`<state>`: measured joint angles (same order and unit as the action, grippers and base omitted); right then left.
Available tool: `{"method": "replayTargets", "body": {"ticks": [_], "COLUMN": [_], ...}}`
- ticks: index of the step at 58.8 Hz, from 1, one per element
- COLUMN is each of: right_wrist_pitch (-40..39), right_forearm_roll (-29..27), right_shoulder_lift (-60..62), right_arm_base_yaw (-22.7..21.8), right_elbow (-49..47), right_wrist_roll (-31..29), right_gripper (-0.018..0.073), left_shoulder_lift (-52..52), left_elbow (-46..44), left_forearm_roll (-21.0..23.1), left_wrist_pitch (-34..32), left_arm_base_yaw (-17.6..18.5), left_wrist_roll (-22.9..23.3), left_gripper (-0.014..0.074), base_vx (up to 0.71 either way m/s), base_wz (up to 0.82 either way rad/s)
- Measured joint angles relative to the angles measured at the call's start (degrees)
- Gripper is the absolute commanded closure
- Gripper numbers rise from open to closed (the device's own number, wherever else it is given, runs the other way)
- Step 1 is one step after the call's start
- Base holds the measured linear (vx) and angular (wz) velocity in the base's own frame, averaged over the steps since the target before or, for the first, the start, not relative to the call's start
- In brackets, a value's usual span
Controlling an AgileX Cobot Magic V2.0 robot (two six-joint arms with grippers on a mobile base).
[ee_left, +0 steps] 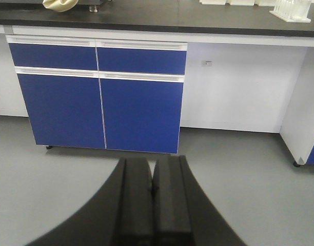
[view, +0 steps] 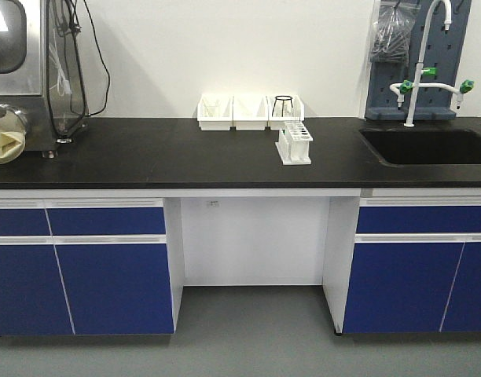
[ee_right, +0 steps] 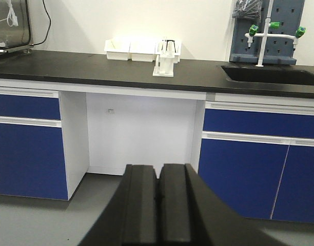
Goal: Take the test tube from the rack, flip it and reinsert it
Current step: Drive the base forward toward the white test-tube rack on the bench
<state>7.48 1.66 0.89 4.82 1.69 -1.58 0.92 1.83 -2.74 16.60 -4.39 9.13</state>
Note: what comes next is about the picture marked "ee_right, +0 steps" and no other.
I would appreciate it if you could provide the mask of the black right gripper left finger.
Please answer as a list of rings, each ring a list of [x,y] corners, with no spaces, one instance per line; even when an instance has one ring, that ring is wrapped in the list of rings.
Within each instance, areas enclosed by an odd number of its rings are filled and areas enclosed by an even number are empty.
[[[116,192],[79,245],[157,245],[153,166],[126,165]]]

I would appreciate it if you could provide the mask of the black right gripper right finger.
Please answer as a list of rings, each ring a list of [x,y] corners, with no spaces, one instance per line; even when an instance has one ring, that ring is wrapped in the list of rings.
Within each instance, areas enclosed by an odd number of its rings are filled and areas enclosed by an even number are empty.
[[[190,164],[165,164],[159,193],[160,245],[283,245],[223,203]]]

